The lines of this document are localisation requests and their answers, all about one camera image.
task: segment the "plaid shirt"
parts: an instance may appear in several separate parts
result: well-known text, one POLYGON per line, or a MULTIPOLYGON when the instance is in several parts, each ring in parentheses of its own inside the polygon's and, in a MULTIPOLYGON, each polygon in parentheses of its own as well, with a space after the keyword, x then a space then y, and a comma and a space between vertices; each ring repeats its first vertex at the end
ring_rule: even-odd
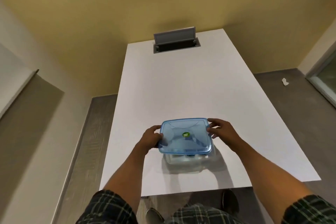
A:
MULTIPOLYGON (((77 224, 137 224, 132 208, 119 195, 109 190, 97 192, 91 199, 77 224)), ((239 219, 215 208, 201 204, 179 209, 165 223, 221 223, 243 224, 239 219)), ((282 224, 336 224, 336 209, 323 198, 306 196, 289 206, 282 224)))

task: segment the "white tabletop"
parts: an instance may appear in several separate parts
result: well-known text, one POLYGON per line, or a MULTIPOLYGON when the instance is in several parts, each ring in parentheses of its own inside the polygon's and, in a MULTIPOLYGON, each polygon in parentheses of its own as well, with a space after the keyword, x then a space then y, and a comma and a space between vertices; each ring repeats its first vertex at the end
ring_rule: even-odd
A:
MULTIPOLYGON (((196 36, 201 47, 157 54, 154 41, 128 44, 100 188, 147 128, 192 117, 228 120, 254 149, 299 180, 320 180, 225 31, 196 36)), ((150 150, 142 196, 251 186, 237 155, 219 138, 214 144, 222 159, 201 172, 168 169, 163 155, 150 150)))

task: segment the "shoe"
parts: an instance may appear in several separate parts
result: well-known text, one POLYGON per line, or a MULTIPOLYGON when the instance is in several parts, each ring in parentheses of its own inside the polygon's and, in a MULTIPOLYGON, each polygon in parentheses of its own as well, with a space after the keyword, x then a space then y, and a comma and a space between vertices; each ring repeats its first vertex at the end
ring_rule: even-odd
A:
POLYGON ((222 195, 222 210, 233 216, 239 213, 239 203, 236 195, 230 189, 225 189, 222 195))
POLYGON ((146 222, 147 224, 162 224, 165 219, 162 215, 154 208, 149 208, 146 212, 146 222))

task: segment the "plastic food container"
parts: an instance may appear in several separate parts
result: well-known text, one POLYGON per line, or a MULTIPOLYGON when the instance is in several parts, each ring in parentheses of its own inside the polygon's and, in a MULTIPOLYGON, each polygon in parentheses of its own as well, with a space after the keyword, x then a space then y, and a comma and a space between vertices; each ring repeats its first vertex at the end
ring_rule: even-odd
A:
POLYGON ((162 123, 159 151, 169 164, 202 162, 216 155, 212 138, 206 131, 206 118, 167 120, 162 123))

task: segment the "blue container lid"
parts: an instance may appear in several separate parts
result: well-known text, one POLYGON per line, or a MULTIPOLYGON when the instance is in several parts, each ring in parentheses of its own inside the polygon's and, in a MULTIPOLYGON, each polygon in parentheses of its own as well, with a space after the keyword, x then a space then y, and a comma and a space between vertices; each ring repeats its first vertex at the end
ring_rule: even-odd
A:
POLYGON ((212 139, 206 131, 208 126, 206 118, 164 121, 160 130, 160 133, 163 133, 163 139, 158 143, 159 151, 180 155, 210 153, 212 139))

